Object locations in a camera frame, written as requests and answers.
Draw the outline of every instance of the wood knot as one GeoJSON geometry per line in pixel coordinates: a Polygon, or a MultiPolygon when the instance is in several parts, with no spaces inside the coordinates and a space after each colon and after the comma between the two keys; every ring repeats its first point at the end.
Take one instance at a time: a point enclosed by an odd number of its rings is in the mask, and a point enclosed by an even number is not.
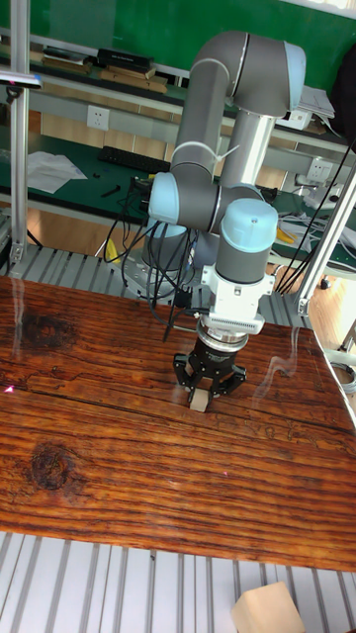
{"type": "Polygon", "coordinates": [[[61,446],[39,446],[32,458],[32,475],[40,488],[56,491],[68,479],[73,464],[61,446]]]}
{"type": "Polygon", "coordinates": [[[63,347],[74,340],[71,325],[59,318],[41,315],[24,315],[23,337],[36,348],[63,347]]]}

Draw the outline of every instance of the wooden table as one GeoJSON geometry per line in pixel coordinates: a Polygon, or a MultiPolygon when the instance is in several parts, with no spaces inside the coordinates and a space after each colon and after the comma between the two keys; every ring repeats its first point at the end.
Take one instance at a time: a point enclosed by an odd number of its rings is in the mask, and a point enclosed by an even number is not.
{"type": "Polygon", "coordinates": [[[312,331],[265,325],[198,413],[195,335],[163,344],[144,302],[2,277],[0,306],[0,530],[356,570],[356,433],[312,331]]]}

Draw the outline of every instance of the metal grating floor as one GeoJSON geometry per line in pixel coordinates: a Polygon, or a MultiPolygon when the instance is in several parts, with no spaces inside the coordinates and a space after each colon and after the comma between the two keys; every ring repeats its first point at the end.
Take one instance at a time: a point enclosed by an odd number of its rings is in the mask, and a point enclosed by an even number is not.
{"type": "Polygon", "coordinates": [[[0,633],[235,633],[241,593],[277,581],[308,632],[355,627],[355,574],[0,532],[0,633]]]}
{"type": "MultiPolygon", "coordinates": [[[[0,270],[0,274],[6,274],[5,266],[0,270]]],[[[123,289],[120,270],[114,272],[103,259],[52,248],[29,245],[27,256],[20,263],[13,265],[9,274],[11,277],[64,288],[135,297],[128,289],[123,289]]],[[[269,323],[312,329],[307,317],[297,315],[292,296],[281,297],[278,293],[273,293],[270,297],[262,297],[259,305],[261,313],[269,323]]]]}

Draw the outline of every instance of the power outlet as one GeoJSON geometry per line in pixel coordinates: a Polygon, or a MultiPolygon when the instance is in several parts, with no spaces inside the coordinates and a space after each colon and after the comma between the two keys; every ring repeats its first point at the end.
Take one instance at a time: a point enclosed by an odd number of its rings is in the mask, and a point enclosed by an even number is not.
{"type": "Polygon", "coordinates": [[[310,182],[324,183],[330,175],[332,163],[321,158],[314,158],[311,162],[307,179],[310,182]]]}
{"type": "Polygon", "coordinates": [[[107,132],[109,129],[109,115],[110,110],[106,108],[88,106],[88,128],[95,128],[96,130],[104,130],[104,132],[107,132]]]}

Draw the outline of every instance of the beige foam block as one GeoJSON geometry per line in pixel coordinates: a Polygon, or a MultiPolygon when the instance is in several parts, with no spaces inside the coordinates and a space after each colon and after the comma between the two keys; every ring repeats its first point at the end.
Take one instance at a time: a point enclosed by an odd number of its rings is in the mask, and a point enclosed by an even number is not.
{"type": "Polygon", "coordinates": [[[242,594],[232,612],[238,633],[305,633],[306,628],[284,583],[242,594]]]}

